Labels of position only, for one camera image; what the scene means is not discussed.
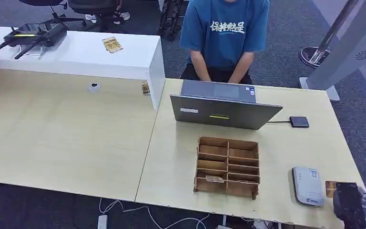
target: sneaker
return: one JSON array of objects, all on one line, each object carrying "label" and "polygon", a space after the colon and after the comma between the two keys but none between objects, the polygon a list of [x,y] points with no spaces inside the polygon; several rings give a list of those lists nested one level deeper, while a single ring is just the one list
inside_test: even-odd
[{"label": "sneaker", "polygon": [[90,15],[90,14],[85,14],[85,19],[88,21],[91,21],[93,23],[96,23],[96,16],[95,15]]},{"label": "sneaker", "polygon": [[[121,13],[121,12],[116,12],[115,13],[116,15],[114,15],[113,17],[120,17],[120,18],[122,18],[124,21],[126,21],[126,20],[128,20],[128,19],[130,19],[130,17],[131,17],[131,15],[130,15],[130,13],[129,12],[124,12],[124,13]],[[121,24],[121,22],[120,21],[114,21],[114,24],[116,24],[116,25],[120,25]]]}]

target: black pants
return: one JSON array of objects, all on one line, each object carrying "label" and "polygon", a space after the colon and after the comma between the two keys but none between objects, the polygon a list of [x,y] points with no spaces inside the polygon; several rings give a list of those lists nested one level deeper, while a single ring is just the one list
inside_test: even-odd
[{"label": "black pants", "polygon": [[[233,71],[223,71],[215,68],[207,68],[208,74],[210,75],[211,81],[227,83],[231,78]],[[186,65],[186,69],[180,76],[182,80],[200,80],[197,73],[195,72],[194,66],[191,63]],[[253,84],[248,72],[239,82],[239,84]]]}]

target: light wood tabletop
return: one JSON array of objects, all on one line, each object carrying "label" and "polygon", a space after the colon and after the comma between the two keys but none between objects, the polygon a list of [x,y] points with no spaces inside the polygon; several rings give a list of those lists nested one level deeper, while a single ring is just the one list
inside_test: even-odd
[{"label": "light wood tabletop", "polygon": [[0,70],[0,183],[134,201],[156,117],[141,83]]},{"label": "light wood tabletop", "polygon": [[[343,228],[333,213],[332,199],[325,198],[321,208],[297,203],[291,176],[294,166],[317,169],[324,193],[326,180],[353,181],[364,186],[324,91],[255,86],[258,103],[284,107],[272,121],[306,116],[310,128],[278,123],[254,131],[175,121],[169,95],[179,94],[182,82],[165,82],[137,202],[315,228]],[[260,185],[256,200],[193,192],[199,136],[259,143]]]}]

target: wooden organizer box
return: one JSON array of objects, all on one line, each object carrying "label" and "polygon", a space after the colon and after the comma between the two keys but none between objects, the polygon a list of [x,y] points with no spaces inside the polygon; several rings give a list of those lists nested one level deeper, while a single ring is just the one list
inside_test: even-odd
[{"label": "wooden organizer box", "polygon": [[260,184],[257,142],[201,136],[194,191],[256,199]]}]

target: person's hand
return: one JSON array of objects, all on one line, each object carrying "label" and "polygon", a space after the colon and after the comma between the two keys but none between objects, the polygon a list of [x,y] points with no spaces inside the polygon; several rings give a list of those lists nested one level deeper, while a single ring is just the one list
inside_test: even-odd
[{"label": "person's hand", "polygon": [[239,83],[241,79],[238,79],[237,77],[232,77],[229,79],[228,83]]}]

